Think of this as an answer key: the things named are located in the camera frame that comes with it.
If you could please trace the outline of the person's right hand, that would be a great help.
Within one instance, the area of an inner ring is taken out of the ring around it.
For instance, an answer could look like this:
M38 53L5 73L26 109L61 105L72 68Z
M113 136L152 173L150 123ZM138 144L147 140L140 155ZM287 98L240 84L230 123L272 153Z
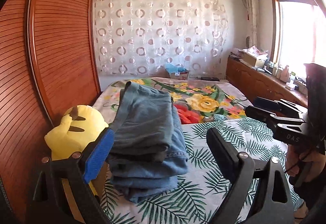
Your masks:
M310 170L304 179L305 182L314 180L325 167L325 155L318 151L309 150L299 154L295 146L288 145L285 168L290 177L295 177L299 173L300 168L297 164L299 161L302 161L304 164L311 163Z

